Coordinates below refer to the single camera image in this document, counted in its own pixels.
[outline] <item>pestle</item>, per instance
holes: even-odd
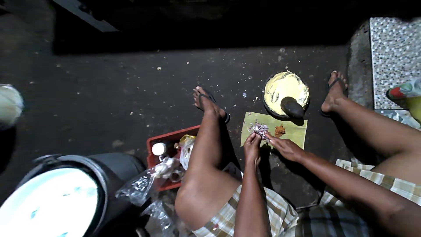
[[[297,100],[287,96],[281,100],[281,109],[290,117],[302,119],[304,116],[303,107],[298,104]]]

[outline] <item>foot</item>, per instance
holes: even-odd
[[[329,85],[331,85],[335,79],[337,78],[341,78],[342,81],[344,82],[345,88],[348,88],[348,83],[346,81],[346,79],[344,78],[344,75],[341,72],[336,72],[333,71],[330,74],[330,79],[329,79]],[[341,99],[341,98],[346,98],[346,96],[344,95],[343,89],[341,87],[341,84],[338,82],[335,83],[335,85],[329,90],[328,95],[326,96],[325,101],[322,104],[322,111],[324,113],[329,113],[332,111],[333,106],[335,105],[335,101],[337,99]]]
[[[215,103],[213,103],[208,98],[203,97],[203,96],[201,98],[203,107],[201,108],[200,103],[199,103],[199,95],[200,94],[208,95],[208,94],[200,86],[197,86],[195,89],[193,89],[193,91],[194,91],[193,96],[195,97],[195,106],[196,107],[203,110],[205,113],[206,112],[216,112],[221,118],[224,118],[226,116],[226,113],[223,109],[221,109]]]

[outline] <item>plaid lungi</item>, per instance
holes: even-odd
[[[402,197],[421,205],[421,186],[398,178],[372,172],[374,166],[337,160],[336,165],[354,172]],[[298,214],[276,192],[264,188],[272,236],[371,236],[367,224],[352,211],[347,210],[340,197],[333,191],[324,192],[320,204]],[[204,227],[193,231],[198,236],[229,237],[234,235],[235,212],[241,185],[232,198]]]

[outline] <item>black bucket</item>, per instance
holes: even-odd
[[[137,176],[145,170],[144,166],[139,162],[137,158],[124,153],[108,153],[92,156],[49,155],[39,157],[35,159],[35,162],[38,163],[37,167],[32,169],[22,179],[22,181],[17,186],[15,192],[11,194],[9,199],[13,199],[11,197],[16,192],[18,192],[19,188],[23,187],[26,183],[33,179],[35,180],[36,177],[40,177],[40,175],[46,174],[50,171],[56,173],[62,172],[64,170],[74,170],[79,173],[81,173],[80,171],[82,171],[84,173],[82,175],[89,176],[93,181],[92,183],[96,184],[96,194],[94,192],[93,197],[94,199],[97,198],[97,201],[94,202],[96,203],[96,207],[92,207],[91,209],[93,210],[91,212],[93,213],[92,220],[86,231],[82,233],[82,236],[85,237],[96,236],[106,223],[108,223],[113,218],[117,217],[131,205],[131,203],[127,199],[115,198],[115,192],[119,188],[121,188],[121,186],[123,186],[124,183],[130,181],[135,176]],[[51,186],[51,188],[63,189],[63,187],[60,185]],[[11,206],[11,202],[13,202],[13,200],[11,200],[7,204],[8,206],[5,207],[5,209],[9,208],[9,213],[11,210],[11,208],[9,207]],[[4,211],[2,212],[3,206],[0,208],[0,214],[8,213]]]

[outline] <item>hand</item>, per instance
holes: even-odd
[[[270,139],[270,144],[274,146],[279,153],[287,160],[293,162],[301,162],[303,158],[308,156],[307,152],[301,149],[297,144],[295,144],[290,139],[279,139],[268,133],[265,134]]]
[[[250,134],[244,143],[245,163],[258,164],[260,161],[259,147],[262,137],[256,133]]]

